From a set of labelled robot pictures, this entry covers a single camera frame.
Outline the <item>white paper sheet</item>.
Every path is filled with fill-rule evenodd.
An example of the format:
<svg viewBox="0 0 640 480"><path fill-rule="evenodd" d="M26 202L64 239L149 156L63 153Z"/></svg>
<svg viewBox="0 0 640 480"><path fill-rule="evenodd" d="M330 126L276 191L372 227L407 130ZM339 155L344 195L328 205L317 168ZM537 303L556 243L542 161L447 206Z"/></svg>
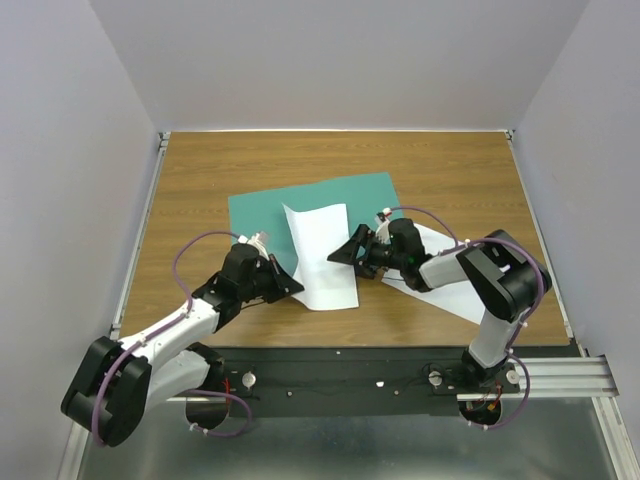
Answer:
<svg viewBox="0 0 640 480"><path fill-rule="evenodd" d="M311 311L358 308L353 268L328 260L350 238L346 205L304 212L283 208L297 256L293 278L304 287L294 298Z"/></svg>
<svg viewBox="0 0 640 480"><path fill-rule="evenodd" d="M455 245L454 240L423 225L416 225L429 254L436 254ZM479 325L485 312L484 304L469 281L454 283L426 293L411 290L402 280L397 270L387 271L382 282L404 294L429 303L437 308Z"/></svg>

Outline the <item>teal paper folder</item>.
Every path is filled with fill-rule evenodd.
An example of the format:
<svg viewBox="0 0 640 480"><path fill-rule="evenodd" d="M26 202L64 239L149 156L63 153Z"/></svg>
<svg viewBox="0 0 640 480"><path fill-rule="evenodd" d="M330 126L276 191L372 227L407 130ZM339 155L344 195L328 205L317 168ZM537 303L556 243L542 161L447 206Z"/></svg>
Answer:
<svg viewBox="0 0 640 480"><path fill-rule="evenodd" d="M289 274L296 268L297 255L286 220L286 206L305 212L343 203L347 233L351 235L361 224L372 226L376 213L400 204L391 176L386 172L234 195L228 203L231 231L246 236L266 232L268 250Z"/></svg>

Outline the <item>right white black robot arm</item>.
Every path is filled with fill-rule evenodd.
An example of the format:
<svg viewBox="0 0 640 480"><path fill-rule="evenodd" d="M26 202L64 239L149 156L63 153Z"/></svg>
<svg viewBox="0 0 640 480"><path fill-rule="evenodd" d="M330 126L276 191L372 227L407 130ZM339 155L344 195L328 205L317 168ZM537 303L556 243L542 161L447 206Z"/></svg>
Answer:
<svg viewBox="0 0 640 480"><path fill-rule="evenodd" d="M359 225L327 260L350 265L366 279L383 268L396 270L419 293L468 281L484 306L479 331L458 364L432 366L429 376L474 392L492 385L505 369L524 322L552 286L546 267L503 230L431 254L408 218L386 220L376 230Z"/></svg>

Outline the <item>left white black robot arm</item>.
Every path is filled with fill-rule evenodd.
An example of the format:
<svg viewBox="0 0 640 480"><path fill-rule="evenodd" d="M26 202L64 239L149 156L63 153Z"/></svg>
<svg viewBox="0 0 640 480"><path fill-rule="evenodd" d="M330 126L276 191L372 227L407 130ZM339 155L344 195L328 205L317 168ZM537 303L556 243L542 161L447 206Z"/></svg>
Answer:
<svg viewBox="0 0 640 480"><path fill-rule="evenodd" d="M186 292L172 314L121 340L93 341L61 401L61 412L100 445L127 440L144 414L184 391L214 393L222 380L214 353L200 344L236 318L244 304L303 292L272 254L236 243L221 269Z"/></svg>

